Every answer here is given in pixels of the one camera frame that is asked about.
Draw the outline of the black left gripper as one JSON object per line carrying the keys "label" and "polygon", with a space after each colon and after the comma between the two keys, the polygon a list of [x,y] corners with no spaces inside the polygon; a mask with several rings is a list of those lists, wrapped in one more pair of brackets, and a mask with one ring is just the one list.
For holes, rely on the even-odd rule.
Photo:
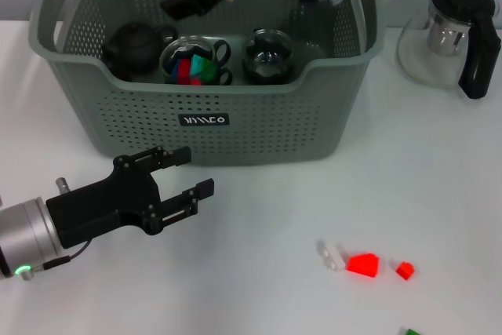
{"label": "black left gripper", "polygon": [[[158,207],[158,185],[151,173],[191,162],[191,149],[153,147],[118,156],[107,178],[46,201],[63,248],[87,242],[124,226],[143,227],[147,211]],[[208,179],[160,203],[160,229],[198,214],[198,203],[214,195]]]}

